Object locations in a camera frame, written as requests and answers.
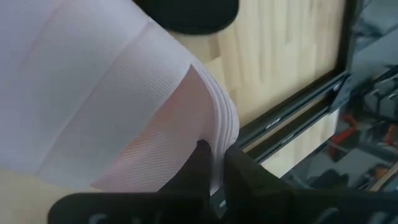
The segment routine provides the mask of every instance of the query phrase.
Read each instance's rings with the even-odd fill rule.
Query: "metal frame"
[[[348,101],[351,90],[349,71],[351,70],[355,42],[352,27],[362,10],[362,6],[363,0],[346,0],[335,68],[242,127],[237,141],[231,148],[243,150],[310,103],[324,97],[315,106],[306,110],[298,118],[247,152],[247,155],[257,163],[261,163],[326,114],[336,110]],[[212,195],[210,203],[216,215],[222,217],[226,211],[223,188],[220,188]]]

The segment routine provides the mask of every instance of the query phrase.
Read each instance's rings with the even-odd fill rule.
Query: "wood grain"
[[[215,35],[172,35],[229,93],[244,126],[335,66],[344,6],[345,0],[241,1],[236,20]],[[263,165],[284,173],[333,134],[336,119],[321,119]]]

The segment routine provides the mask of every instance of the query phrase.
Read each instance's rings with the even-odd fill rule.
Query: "light wooden panel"
[[[344,6],[345,0],[240,1],[227,29],[211,36],[172,35],[228,91],[244,126],[335,66]],[[336,119],[323,118],[264,167],[284,174],[333,134]]]

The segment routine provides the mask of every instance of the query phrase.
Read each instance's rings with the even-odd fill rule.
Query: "white fabric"
[[[58,185],[154,191],[203,138],[217,188],[238,135],[227,94],[130,0],[0,1],[0,72],[0,167]]]

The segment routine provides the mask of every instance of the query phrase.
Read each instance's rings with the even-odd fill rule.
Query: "wooden surface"
[[[240,3],[236,20],[222,32],[172,35],[229,93],[244,126],[335,66],[345,1]],[[280,176],[333,134],[336,118],[323,118],[263,166]]]

